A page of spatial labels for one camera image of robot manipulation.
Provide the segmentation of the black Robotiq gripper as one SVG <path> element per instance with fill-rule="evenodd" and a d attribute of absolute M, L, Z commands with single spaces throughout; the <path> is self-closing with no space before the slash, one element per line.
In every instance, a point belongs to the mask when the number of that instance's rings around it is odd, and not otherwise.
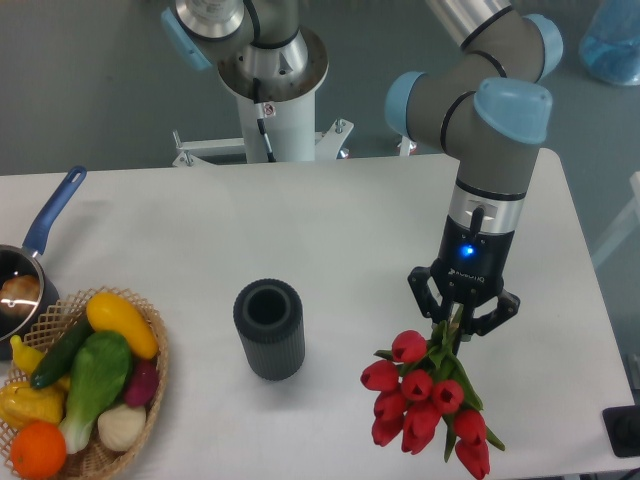
<path fill-rule="evenodd" d="M 417 266 L 408 276 L 408 284 L 420 313 L 431 320 L 448 320 L 453 302 L 467 304 L 472 292 L 476 303 L 484 304 L 497 297 L 496 307 L 474 317 L 474 302 L 464 305 L 459 324 L 459 338 L 469 341 L 474 335 L 485 336 L 513 318 L 521 300 L 504 287 L 503 270 L 514 237 L 480 232 L 475 237 L 468 228 L 446 218 L 443 237 L 433 276 L 430 267 Z"/>

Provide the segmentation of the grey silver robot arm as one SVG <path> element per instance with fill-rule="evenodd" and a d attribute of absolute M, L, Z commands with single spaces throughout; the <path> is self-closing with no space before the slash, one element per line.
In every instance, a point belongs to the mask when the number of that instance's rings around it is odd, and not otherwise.
<path fill-rule="evenodd" d="M 391 85 L 387 124 L 459 163 L 439 253 L 409 284 L 423 316 L 440 324 L 459 307 L 460 338 L 483 336 L 516 315 L 503 270 L 552 109 L 541 80 L 563 41 L 541 15 L 507 1 L 433 1 L 462 60 L 432 77 Z M 294 1 L 174 1 L 162 26 L 197 70 L 215 67 L 237 101 L 251 163 L 319 158 L 315 92 L 328 70 L 324 44 Z"/>

